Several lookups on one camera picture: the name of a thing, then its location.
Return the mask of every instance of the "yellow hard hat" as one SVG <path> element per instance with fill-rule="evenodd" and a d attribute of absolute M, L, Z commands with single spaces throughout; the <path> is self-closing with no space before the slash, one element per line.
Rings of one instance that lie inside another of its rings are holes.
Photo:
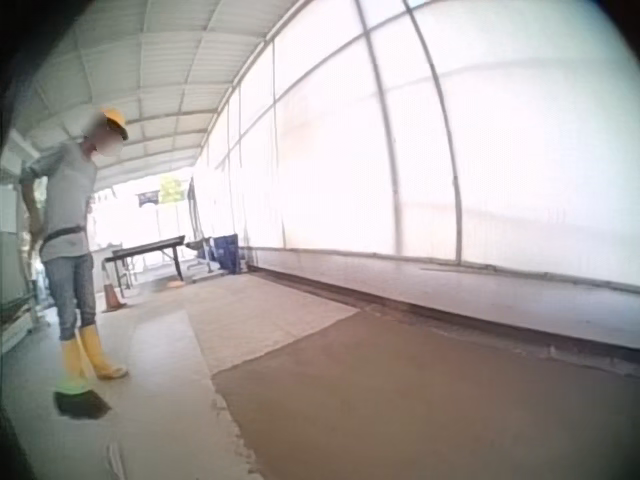
<path fill-rule="evenodd" d="M 117 110 L 115 108 L 103 108 L 102 113 L 105 117 L 107 117 L 107 124 L 109 125 L 109 127 L 118 132 L 122 137 L 122 140 L 128 140 L 129 134 L 127 133 L 127 129 L 124 128 L 124 115 L 120 112 L 120 110 Z"/>

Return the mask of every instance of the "gray shirt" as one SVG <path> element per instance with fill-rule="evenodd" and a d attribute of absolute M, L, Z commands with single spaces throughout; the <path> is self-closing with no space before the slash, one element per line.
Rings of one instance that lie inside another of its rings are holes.
<path fill-rule="evenodd" d="M 63 143 L 51 154 L 38 158 L 23 169 L 21 183 L 48 178 L 43 238 L 62 228 L 86 226 L 96 175 L 95 163 L 85 157 L 79 145 L 73 142 Z M 80 232 L 47 242 L 40 257 L 46 262 L 86 253 L 89 253 L 89 241 L 86 233 Z"/>

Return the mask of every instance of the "orange traffic cone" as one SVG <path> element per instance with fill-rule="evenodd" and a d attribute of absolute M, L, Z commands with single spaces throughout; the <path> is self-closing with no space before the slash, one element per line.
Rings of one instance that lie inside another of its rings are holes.
<path fill-rule="evenodd" d="M 102 262 L 102 285 L 104 288 L 104 301 L 107 305 L 104 313 L 115 312 L 116 310 L 120 310 L 123 307 L 126 307 L 126 303 L 120 302 L 118 299 L 118 295 L 116 294 L 115 288 L 113 288 L 113 284 L 111 283 L 111 279 L 109 278 L 109 272 L 107 271 L 106 262 Z"/>

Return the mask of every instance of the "belt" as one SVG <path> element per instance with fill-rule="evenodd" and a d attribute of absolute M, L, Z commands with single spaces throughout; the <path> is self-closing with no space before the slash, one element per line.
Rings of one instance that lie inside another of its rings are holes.
<path fill-rule="evenodd" d="M 59 237 L 64 237 L 65 235 L 73 235 L 74 233 L 82 233 L 82 232 L 86 232 L 87 228 L 83 225 L 77 225 L 75 227 L 67 227 L 67 228 L 61 228 L 60 230 L 55 230 L 53 232 L 51 232 L 49 235 L 47 235 L 46 237 L 44 237 L 44 240 L 42 240 L 42 245 L 40 245 L 40 252 L 42 252 L 42 249 L 44 248 L 44 246 L 49 243 L 51 240 L 55 240 L 56 238 Z"/>

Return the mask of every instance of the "yellow rubber boot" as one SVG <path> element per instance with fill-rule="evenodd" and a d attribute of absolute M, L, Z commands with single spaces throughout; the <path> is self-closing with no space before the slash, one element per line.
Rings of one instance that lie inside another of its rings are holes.
<path fill-rule="evenodd" d="M 61 342 L 61 345 L 66 378 L 58 385 L 57 390 L 70 395 L 87 391 L 89 387 L 82 369 L 82 354 L 78 339 Z"/>
<path fill-rule="evenodd" d="M 82 345 L 89 358 L 89 362 L 91 362 L 93 366 L 93 371 L 96 372 L 96 376 L 99 379 L 113 380 L 122 378 L 129 373 L 126 368 L 112 365 L 111 362 L 109 362 L 102 350 L 100 336 L 98 335 L 98 329 L 95 325 L 82 327 L 80 329 L 80 339 L 82 340 Z"/>

